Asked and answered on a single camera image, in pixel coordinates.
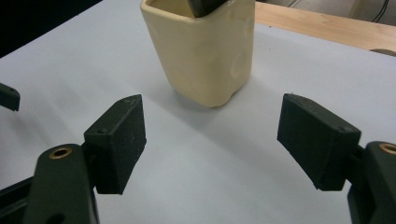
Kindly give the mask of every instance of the white table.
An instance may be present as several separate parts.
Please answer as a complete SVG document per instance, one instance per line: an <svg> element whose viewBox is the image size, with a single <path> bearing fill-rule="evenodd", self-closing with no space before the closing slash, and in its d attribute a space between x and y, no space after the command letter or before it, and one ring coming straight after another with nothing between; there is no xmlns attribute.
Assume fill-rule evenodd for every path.
<svg viewBox="0 0 396 224"><path fill-rule="evenodd" d="M315 190L276 141L294 92L396 142L396 59L257 25L250 80L224 107L167 83L137 0L105 0L0 60L21 110L0 108L0 189L83 133L120 98L142 94L148 143L122 196L98 195L102 223L350 223L342 192Z"/></svg>

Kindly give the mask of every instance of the wire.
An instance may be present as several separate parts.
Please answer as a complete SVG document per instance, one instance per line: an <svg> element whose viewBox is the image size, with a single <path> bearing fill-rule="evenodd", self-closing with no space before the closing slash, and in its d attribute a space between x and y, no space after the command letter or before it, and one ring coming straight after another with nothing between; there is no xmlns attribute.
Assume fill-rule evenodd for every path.
<svg viewBox="0 0 396 224"><path fill-rule="evenodd" d="M388 2L389 2L389 0L385 0L384 5L382 6L382 8L379 11L379 13L372 20L372 22L379 22L379 20L381 20L382 16L384 15L385 11L387 10Z"/></svg>

